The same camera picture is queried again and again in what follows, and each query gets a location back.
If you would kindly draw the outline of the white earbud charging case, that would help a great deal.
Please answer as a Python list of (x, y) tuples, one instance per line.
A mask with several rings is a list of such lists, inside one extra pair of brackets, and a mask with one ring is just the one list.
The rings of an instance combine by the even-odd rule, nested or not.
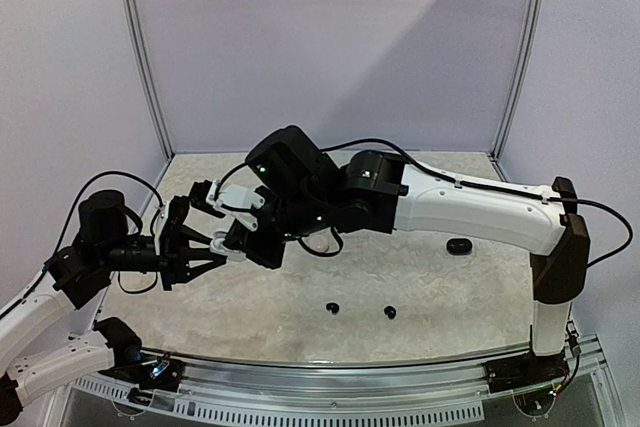
[(225, 245), (227, 232), (223, 230), (217, 230), (212, 234), (211, 241), (209, 242), (209, 250), (212, 253), (216, 253), (223, 256), (230, 256), (235, 254), (234, 249), (230, 249)]

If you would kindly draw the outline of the black earbud charging case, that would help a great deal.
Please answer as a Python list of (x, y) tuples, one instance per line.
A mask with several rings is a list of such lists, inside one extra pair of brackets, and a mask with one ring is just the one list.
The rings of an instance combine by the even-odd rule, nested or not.
[(469, 255), (473, 250), (473, 243), (467, 238), (451, 238), (446, 242), (446, 250), (453, 256)]

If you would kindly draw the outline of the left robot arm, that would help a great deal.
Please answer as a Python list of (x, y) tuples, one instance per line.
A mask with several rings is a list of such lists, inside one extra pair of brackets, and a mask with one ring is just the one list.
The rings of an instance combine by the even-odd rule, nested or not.
[(79, 231), (55, 251), (26, 290), (1, 314), (1, 422), (13, 422), (36, 398), (99, 372), (142, 389), (175, 390), (178, 363), (146, 357), (142, 341), (122, 320), (98, 321), (88, 332), (49, 352), (24, 350), (45, 330), (96, 298), (115, 272), (156, 273), (164, 289), (186, 284), (224, 265), (210, 238), (185, 226), (190, 201), (179, 196), (164, 209), (154, 236), (132, 232), (140, 217), (117, 190), (101, 190), (78, 207)]

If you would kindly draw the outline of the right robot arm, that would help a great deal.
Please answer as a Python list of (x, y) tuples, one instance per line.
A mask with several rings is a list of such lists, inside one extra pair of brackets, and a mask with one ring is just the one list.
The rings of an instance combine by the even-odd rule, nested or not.
[(591, 247), (570, 180), (526, 186), (438, 170), (382, 139), (358, 141), (338, 165), (295, 125), (265, 137), (244, 164), (260, 186), (222, 179), (210, 199), (234, 219), (224, 245), (267, 268), (281, 265), (286, 243), (325, 229), (440, 232), (527, 251), (531, 350), (518, 359), (517, 374), (537, 383), (554, 369)]

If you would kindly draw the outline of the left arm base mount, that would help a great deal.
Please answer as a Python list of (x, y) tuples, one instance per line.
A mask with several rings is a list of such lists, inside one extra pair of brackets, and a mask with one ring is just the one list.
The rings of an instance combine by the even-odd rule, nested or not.
[(115, 378), (135, 385), (139, 390), (177, 392), (182, 382), (185, 363), (170, 354), (147, 356), (140, 361), (114, 368)]

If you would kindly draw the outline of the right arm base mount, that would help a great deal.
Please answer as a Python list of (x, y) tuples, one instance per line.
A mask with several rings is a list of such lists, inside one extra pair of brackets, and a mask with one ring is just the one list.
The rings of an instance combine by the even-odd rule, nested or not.
[(533, 352), (492, 360), (483, 364), (491, 393), (518, 390), (538, 384), (549, 384), (549, 395), (557, 397), (575, 379), (581, 359), (581, 349), (571, 350), (575, 361), (569, 368), (564, 353), (539, 357)]

